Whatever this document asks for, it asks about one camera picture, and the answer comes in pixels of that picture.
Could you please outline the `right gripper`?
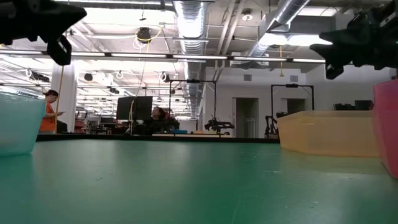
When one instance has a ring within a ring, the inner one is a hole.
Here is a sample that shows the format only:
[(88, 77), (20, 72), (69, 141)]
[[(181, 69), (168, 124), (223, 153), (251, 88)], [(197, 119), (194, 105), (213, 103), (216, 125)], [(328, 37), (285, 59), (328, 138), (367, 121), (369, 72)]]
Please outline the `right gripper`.
[[(356, 47), (353, 65), (362, 67), (372, 65), (375, 70), (382, 70), (382, 65), (372, 61), (374, 57), (374, 41), (382, 21), (385, 6), (372, 7), (355, 14), (349, 22), (352, 29), (321, 32), (319, 38), (336, 45), (358, 45)], [(334, 80), (344, 72), (344, 66), (351, 62), (351, 55), (341, 52), (334, 45), (312, 44), (312, 51), (325, 59), (325, 78)]]

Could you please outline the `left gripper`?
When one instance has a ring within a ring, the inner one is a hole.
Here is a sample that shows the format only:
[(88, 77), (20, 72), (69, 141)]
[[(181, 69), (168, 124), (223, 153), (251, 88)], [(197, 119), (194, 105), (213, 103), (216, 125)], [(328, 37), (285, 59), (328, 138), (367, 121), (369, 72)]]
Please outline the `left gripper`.
[(1, 0), (1, 44), (27, 38), (57, 38), (47, 43), (47, 54), (60, 66), (71, 63), (72, 45), (62, 35), (87, 15), (84, 8), (46, 0)]

